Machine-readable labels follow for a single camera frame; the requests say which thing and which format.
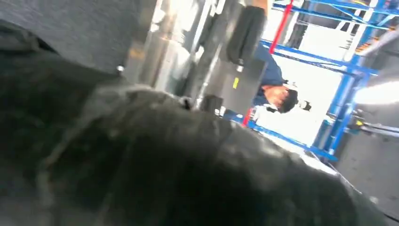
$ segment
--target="metal rod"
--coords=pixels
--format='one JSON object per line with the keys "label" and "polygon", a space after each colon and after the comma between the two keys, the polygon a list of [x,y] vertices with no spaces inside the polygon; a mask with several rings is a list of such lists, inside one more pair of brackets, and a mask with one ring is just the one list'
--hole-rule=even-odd
{"label": "metal rod", "polygon": [[291,8],[292,8],[293,2],[294,2],[294,0],[291,0],[290,3],[285,7],[285,10],[284,10],[284,13],[283,13],[283,18],[281,19],[280,26],[279,26],[279,28],[278,28],[278,30],[276,32],[276,35],[274,36],[274,40],[271,43],[271,46],[270,46],[270,49],[269,49],[270,54],[274,53],[274,48],[276,48],[276,45],[279,42],[281,33],[283,32],[284,27],[286,26],[289,12],[291,12]]}
{"label": "metal rod", "polygon": [[388,21],[392,20],[393,18],[395,18],[395,15],[387,15],[386,17],[384,17],[384,19],[382,21],[380,21],[377,25],[378,26],[383,26],[384,24],[386,24]]}
{"label": "metal rod", "polygon": [[380,125],[380,124],[370,124],[370,123],[366,123],[366,122],[364,123],[364,126],[368,127],[368,128],[381,129],[381,130],[399,133],[399,128],[397,128],[397,127],[384,126],[384,125]]}
{"label": "metal rod", "polygon": [[399,137],[399,132],[397,132],[397,131],[377,129],[377,128],[372,128],[372,127],[368,127],[368,126],[362,126],[362,127],[360,127],[360,130],[369,132],[369,133],[381,134],[381,135],[385,135],[385,136]]}
{"label": "metal rod", "polygon": [[[274,8],[285,8],[286,6],[280,5],[280,4],[273,4],[273,7]],[[302,9],[302,8],[298,8],[298,7],[292,7],[291,11],[299,12],[299,13],[305,13],[305,14],[308,14],[308,15],[318,16],[318,17],[327,18],[327,19],[351,22],[351,23],[354,23],[354,24],[364,24],[364,25],[367,25],[369,27],[373,27],[373,28],[377,28],[377,29],[383,29],[383,30],[388,30],[389,29],[388,27],[378,26],[378,25],[375,25],[375,24],[368,24],[368,23],[365,23],[364,21],[360,22],[358,20],[346,18],[346,17],[343,17],[343,16],[335,16],[335,15],[329,15],[329,14],[325,14],[325,13],[308,11],[306,9]]]}
{"label": "metal rod", "polygon": [[347,11],[346,9],[341,8],[341,7],[337,7],[337,6],[332,6],[332,7],[337,9],[337,10],[339,10],[339,11],[341,11],[342,13],[344,13],[344,14],[346,14],[348,16],[351,16],[353,19],[358,20],[359,22],[366,24],[366,22],[363,21],[363,18],[359,17],[358,15],[355,15],[355,14],[353,14],[353,13],[351,13],[351,12]]}

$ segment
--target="gray machine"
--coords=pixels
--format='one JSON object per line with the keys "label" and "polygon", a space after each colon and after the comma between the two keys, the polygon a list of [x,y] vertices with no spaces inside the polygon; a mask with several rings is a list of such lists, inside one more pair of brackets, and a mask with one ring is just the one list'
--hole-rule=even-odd
{"label": "gray machine", "polygon": [[258,92],[266,66],[264,61],[253,59],[248,66],[240,68],[220,59],[214,73],[223,74],[219,76],[224,81],[220,82],[220,89],[209,89],[206,93],[220,97],[226,109],[245,115]]}

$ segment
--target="person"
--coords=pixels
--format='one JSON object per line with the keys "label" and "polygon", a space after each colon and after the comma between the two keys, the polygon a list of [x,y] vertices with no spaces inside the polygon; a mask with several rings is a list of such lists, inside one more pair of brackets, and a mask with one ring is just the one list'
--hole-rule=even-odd
{"label": "person", "polygon": [[[262,60],[267,63],[261,83],[253,100],[252,106],[272,105],[279,113],[287,113],[298,103],[298,92],[285,86],[281,68],[269,52],[265,52]],[[223,118],[232,119],[237,114],[227,109]]]}
{"label": "person", "polygon": [[0,21],[0,224],[383,226],[337,175]]}

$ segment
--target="metal shelf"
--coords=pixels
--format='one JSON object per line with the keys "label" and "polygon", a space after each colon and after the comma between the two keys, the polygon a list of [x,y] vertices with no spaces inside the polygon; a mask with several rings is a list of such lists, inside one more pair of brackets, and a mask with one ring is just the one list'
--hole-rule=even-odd
{"label": "metal shelf", "polygon": [[[251,121],[248,122],[247,126],[255,130],[265,132],[272,136],[279,137],[289,143],[295,144],[299,147],[302,147],[305,150],[311,151],[323,158],[327,158],[329,160],[336,160],[336,158],[334,157],[335,150],[337,149],[342,136],[348,130],[347,126],[351,120],[352,112],[356,107],[356,103],[353,100],[354,96],[357,90],[365,87],[370,77],[373,75],[377,75],[378,72],[370,68],[362,67],[361,66],[362,58],[360,55],[357,54],[354,54],[349,62],[337,61],[323,56],[318,56],[315,54],[299,51],[297,49],[278,45],[277,40],[279,39],[279,34],[281,33],[282,28],[285,26],[286,17],[291,11],[294,11],[294,12],[309,14],[312,16],[319,16],[323,18],[359,24],[364,29],[358,29],[357,35],[360,35],[361,37],[358,38],[358,40],[355,42],[355,45],[362,45],[369,40],[369,38],[373,35],[373,32],[376,29],[388,30],[389,28],[385,25],[390,19],[399,16],[399,10],[388,9],[388,6],[387,4],[385,4],[384,0],[378,0],[376,2],[372,1],[371,4],[375,5],[372,7],[358,3],[337,1],[337,0],[310,0],[310,2],[330,5],[340,10],[344,14],[346,14],[347,17],[328,15],[328,14],[315,12],[312,10],[297,8],[292,5],[292,1],[290,4],[286,6],[280,4],[274,4],[273,5],[274,8],[285,9],[284,16],[280,23],[280,27],[277,31],[274,41],[269,42],[262,40],[260,42],[260,48],[264,48],[262,49],[262,51],[269,51],[270,53],[276,54],[278,56],[287,57],[289,59],[300,61],[305,64],[311,64],[317,67],[325,68],[327,70],[342,73],[343,78],[339,84],[339,87],[337,89],[335,97],[333,98],[330,108],[326,113],[328,115],[335,116],[335,121],[332,124],[327,121],[323,122],[322,126],[320,127],[319,133],[315,138],[315,142],[313,143],[312,146],[307,146],[289,137],[284,137],[281,134],[277,134],[273,131],[261,128],[252,123]],[[364,10],[366,11],[366,13],[365,16],[363,16],[362,18],[356,15],[356,12],[352,13],[347,9]],[[262,51],[260,51],[260,54],[257,55],[259,59],[262,59]],[[298,57],[284,54],[281,51],[297,55]],[[315,60],[314,61],[304,60],[300,56],[304,56],[307,59],[309,57],[312,57]]]}

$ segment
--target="metal panel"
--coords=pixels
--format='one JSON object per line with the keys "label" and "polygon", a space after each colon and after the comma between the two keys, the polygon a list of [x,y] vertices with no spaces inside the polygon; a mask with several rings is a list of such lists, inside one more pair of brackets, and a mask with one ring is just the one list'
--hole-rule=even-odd
{"label": "metal panel", "polygon": [[134,40],[123,76],[176,93],[189,71],[212,0],[159,0],[145,43]]}
{"label": "metal panel", "polygon": [[266,63],[253,59],[242,72],[230,62],[221,61],[219,73],[225,73],[221,98],[223,106],[238,114],[245,115],[252,106],[253,99],[259,90],[260,81],[264,75]]}

